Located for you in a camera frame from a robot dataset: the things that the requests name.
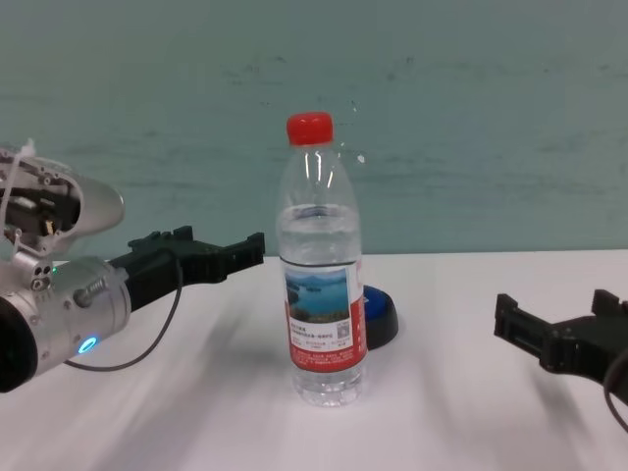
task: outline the white table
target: white table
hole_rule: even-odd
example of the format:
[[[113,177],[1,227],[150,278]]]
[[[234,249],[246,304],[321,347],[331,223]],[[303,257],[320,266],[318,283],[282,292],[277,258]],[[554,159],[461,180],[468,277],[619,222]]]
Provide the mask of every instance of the white table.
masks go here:
[[[587,380],[545,373],[493,337],[496,294],[556,321],[594,288],[628,297],[628,251],[365,257],[398,337],[370,353],[367,391],[319,409],[289,384],[276,259],[184,292],[159,347],[119,373],[59,366],[0,396],[0,469],[622,470],[628,437]],[[172,297],[84,355],[142,351]]]

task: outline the screw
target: screw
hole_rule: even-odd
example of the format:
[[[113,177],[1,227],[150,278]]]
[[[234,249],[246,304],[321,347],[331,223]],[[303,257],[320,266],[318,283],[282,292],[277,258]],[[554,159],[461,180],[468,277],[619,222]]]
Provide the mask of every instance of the screw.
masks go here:
[[[33,280],[32,283],[30,283],[30,288],[34,291],[41,291],[43,289],[43,281]]]

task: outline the water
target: water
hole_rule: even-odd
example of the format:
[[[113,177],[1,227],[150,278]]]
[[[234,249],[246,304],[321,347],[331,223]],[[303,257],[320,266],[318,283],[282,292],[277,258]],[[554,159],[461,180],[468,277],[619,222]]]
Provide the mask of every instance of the water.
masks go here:
[[[350,265],[360,258],[359,215],[348,206],[303,204],[287,208],[278,218],[278,236],[280,254],[292,264]],[[301,290],[298,303],[307,304],[316,295],[316,291]],[[292,382],[307,402],[338,406],[358,398],[363,374],[364,360],[334,373],[316,373],[294,366]]]

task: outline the wall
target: wall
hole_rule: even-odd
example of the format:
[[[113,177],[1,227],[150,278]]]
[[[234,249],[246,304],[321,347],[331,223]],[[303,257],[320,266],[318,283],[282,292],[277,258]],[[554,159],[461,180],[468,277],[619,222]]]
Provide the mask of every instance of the wall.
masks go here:
[[[310,109],[337,121],[367,252],[625,247],[627,14],[621,0],[7,0],[0,141],[33,137],[124,194],[125,221],[75,253],[188,223],[221,244],[265,231],[274,252],[285,119]]]

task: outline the silver metal casing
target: silver metal casing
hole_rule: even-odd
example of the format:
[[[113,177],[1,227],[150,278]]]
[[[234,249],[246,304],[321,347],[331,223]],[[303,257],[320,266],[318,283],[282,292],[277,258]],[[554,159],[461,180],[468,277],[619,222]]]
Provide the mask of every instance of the silver metal casing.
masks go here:
[[[101,342],[119,332],[129,321],[131,299],[126,273],[96,257],[84,257],[59,266],[47,289],[21,288],[2,294],[24,316],[37,346],[39,375],[79,354],[83,342]],[[98,285],[85,307],[78,306],[77,292]]]

